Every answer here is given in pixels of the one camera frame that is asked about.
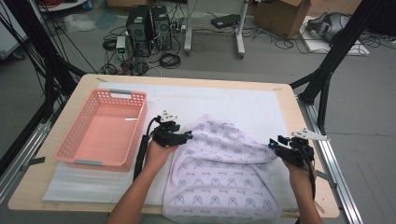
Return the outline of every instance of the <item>plastic bag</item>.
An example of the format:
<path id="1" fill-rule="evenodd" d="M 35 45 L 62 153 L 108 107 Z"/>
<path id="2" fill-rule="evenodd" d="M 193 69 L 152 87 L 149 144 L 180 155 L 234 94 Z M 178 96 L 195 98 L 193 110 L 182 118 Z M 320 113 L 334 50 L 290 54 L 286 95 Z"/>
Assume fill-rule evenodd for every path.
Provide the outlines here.
<path id="1" fill-rule="evenodd" d="M 77 31 L 90 31 L 95 28 L 95 24 L 88 15 L 71 14 L 64 17 L 67 33 Z"/>

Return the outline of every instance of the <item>electronic device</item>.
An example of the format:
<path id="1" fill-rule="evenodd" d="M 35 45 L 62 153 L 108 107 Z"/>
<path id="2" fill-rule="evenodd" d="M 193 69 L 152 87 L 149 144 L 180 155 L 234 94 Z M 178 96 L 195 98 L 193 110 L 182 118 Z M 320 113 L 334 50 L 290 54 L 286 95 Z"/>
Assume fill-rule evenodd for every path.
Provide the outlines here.
<path id="1" fill-rule="evenodd" d="M 236 25 L 239 22 L 240 18 L 241 18 L 241 16 L 239 16 L 239 15 L 231 14 L 228 16 L 215 18 L 215 19 L 211 20 L 210 22 L 214 26 L 216 26 L 216 28 L 222 29 L 222 28 L 225 28 L 228 26 Z"/>
<path id="2" fill-rule="evenodd" d="M 154 38 L 158 49 L 171 49 L 172 39 L 170 21 L 165 6 L 151 8 L 152 23 L 154 26 Z"/>
<path id="3" fill-rule="evenodd" d="M 187 143 L 187 140 L 192 139 L 191 131 L 185 133 L 175 133 L 180 130 L 180 125 L 175 123 L 177 116 L 168 114 L 166 110 L 163 111 L 163 116 L 157 116 L 148 124 L 146 134 L 143 134 L 140 142 L 139 151 L 136 156 L 136 163 L 134 166 L 134 180 L 142 172 L 143 160 L 145 159 L 146 151 L 149 146 L 149 139 L 158 143 L 162 147 L 178 146 Z M 160 125 L 156 127 L 151 133 L 149 132 L 152 122 L 156 121 Z"/>
<path id="4" fill-rule="evenodd" d="M 153 39 L 149 7 L 134 5 L 126 22 L 126 29 L 131 40 L 133 55 L 137 57 L 149 56 L 149 42 Z"/>
<path id="5" fill-rule="evenodd" d="M 349 18 L 339 12 L 323 13 L 320 17 L 309 20 L 307 31 L 315 31 L 323 40 L 332 43 L 344 30 Z"/>
<path id="6" fill-rule="evenodd" d="M 330 141 L 330 138 L 311 132 L 307 129 L 293 132 L 291 135 L 294 136 L 291 139 L 281 135 L 277 137 L 277 141 L 284 146 L 281 146 L 277 141 L 270 138 L 270 144 L 268 144 L 268 147 L 271 148 L 282 160 L 298 167 L 304 167 L 308 171 L 309 179 L 311 181 L 312 195 L 315 199 L 315 171 L 310 164 L 311 161 L 314 160 L 314 149 L 309 146 L 308 140 Z"/>
<path id="7" fill-rule="evenodd" d="M 128 49 L 126 48 L 126 37 L 118 36 L 117 44 L 116 44 L 117 54 L 119 55 L 119 59 L 122 62 L 128 60 Z"/>

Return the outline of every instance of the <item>wooden table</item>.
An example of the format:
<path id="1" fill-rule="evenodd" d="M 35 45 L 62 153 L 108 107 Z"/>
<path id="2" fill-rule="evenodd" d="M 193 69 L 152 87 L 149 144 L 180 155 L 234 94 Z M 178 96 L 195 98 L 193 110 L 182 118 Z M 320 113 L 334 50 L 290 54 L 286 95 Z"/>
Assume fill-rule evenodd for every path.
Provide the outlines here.
<path id="1" fill-rule="evenodd" d="M 183 79 L 165 77 L 120 77 L 107 75 L 86 75 L 78 83 L 69 102 L 62 114 L 54 124 L 43 146 L 38 151 L 36 157 L 46 157 L 44 163 L 32 165 L 26 172 L 21 183 L 18 185 L 13 196 L 8 202 L 8 207 L 15 210 L 36 210 L 36 211 L 93 211 L 110 212 L 113 203 L 54 203 L 44 202 L 43 196 L 51 181 L 57 161 L 54 153 L 66 136 L 78 111 L 84 104 L 91 90 L 97 88 L 101 82 L 119 82 L 149 85 L 172 85 L 184 87 L 208 87 L 208 88 L 229 88 L 237 90 L 273 91 L 282 111 L 288 133 L 301 130 L 306 127 L 300 107 L 297 104 L 295 95 L 291 87 L 287 84 L 238 82 L 238 81 L 218 81 L 203 79 Z M 316 168 L 323 171 L 320 160 L 316 153 Z M 332 190 L 326 180 L 317 179 L 317 208 L 322 217 L 338 217 L 339 210 L 332 194 Z M 145 205 L 143 213 L 161 214 L 162 208 L 159 205 Z M 296 217 L 295 212 L 284 211 L 282 217 Z"/>

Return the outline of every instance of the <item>white fabric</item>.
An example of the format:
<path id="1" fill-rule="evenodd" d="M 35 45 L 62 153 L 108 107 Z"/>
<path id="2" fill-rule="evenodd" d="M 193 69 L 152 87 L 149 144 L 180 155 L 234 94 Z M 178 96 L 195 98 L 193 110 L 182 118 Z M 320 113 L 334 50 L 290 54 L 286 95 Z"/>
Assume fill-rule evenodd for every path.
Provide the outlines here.
<path id="1" fill-rule="evenodd" d="M 274 152 L 233 124 L 205 115 L 173 158 L 163 215 L 179 223 L 241 223 L 279 217 L 268 162 Z"/>

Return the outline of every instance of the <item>basket handle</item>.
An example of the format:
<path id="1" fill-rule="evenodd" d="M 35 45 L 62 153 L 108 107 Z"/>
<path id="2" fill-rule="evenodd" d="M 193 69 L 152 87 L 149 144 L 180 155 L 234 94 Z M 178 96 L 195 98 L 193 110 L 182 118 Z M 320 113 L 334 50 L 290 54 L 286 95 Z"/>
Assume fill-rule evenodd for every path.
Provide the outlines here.
<path id="1" fill-rule="evenodd" d="M 74 160 L 74 164 L 101 166 L 101 161 Z"/>
<path id="2" fill-rule="evenodd" d="M 131 95 L 131 92 L 130 92 L 130 91 L 125 91 L 125 90 L 115 90 L 115 89 L 110 89 L 109 91 L 110 91 L 110 93 L 113 93 L 113 94 L 125 94 L 125 95 Z"/>

